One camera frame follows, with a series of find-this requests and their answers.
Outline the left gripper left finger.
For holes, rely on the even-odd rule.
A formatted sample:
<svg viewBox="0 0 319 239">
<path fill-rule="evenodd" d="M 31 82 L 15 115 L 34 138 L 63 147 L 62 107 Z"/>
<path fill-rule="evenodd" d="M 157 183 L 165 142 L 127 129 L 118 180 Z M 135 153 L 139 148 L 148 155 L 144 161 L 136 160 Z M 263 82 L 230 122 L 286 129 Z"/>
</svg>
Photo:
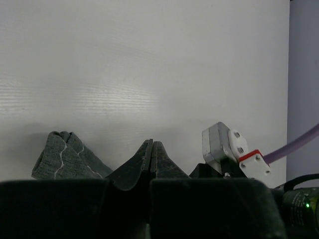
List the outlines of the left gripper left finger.
<svg viewBox="0 0 319 239">
<path fill-rule="evenodd" d="M 104 179 L 0 185 L 3 239 L 148 239 L 153 142 Z"/>
</svg>

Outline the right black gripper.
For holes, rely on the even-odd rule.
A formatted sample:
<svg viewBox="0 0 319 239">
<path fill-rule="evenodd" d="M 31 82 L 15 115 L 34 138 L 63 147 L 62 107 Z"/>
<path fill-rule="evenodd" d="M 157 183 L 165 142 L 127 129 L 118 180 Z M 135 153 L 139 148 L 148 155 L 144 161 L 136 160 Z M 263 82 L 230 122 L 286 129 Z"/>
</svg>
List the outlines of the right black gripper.
<svg viewBox="0 0 319 239">
<path fill-rule="evenodd" d="M 189 176 L 191 178 L 246 177 L 239 166 L 231 166 L 229 163 L 222 167 L 221 173 L 206 163 L 199 163 Z M 319 237 L 319 188 L 296 188 L 301 183 L 318 178 L 318 174 L 299 176 L 271 190 L 290 239 Z"/>
</svg>

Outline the grey cloth napkin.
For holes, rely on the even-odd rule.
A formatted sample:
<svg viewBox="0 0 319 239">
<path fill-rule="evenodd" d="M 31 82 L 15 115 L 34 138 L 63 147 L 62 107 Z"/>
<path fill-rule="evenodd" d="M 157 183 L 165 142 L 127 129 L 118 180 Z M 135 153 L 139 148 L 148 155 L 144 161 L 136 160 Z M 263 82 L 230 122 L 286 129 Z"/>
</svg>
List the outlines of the grey cloth napkin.
<svg viewBox="0 0 319 239">
<path fill-rule="evenodd" d="M 52 131 L 31 176 L 37 180 L 102 179 L 112 172 L 75 133 Z"/>
</svg>

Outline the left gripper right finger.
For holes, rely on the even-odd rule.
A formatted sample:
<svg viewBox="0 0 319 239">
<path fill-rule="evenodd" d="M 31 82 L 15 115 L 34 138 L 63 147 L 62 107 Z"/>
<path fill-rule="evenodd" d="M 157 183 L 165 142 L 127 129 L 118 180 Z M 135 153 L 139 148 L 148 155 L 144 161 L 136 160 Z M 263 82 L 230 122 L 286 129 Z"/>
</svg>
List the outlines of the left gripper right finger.
<svg viewBox="0 0 319 239">
<path fill-rule="evenodd" d="M 191 179 L 152 145 L 150 234 L 154 239 L 284 239 L 271 191 L 247 178 Z"/>
</svg>

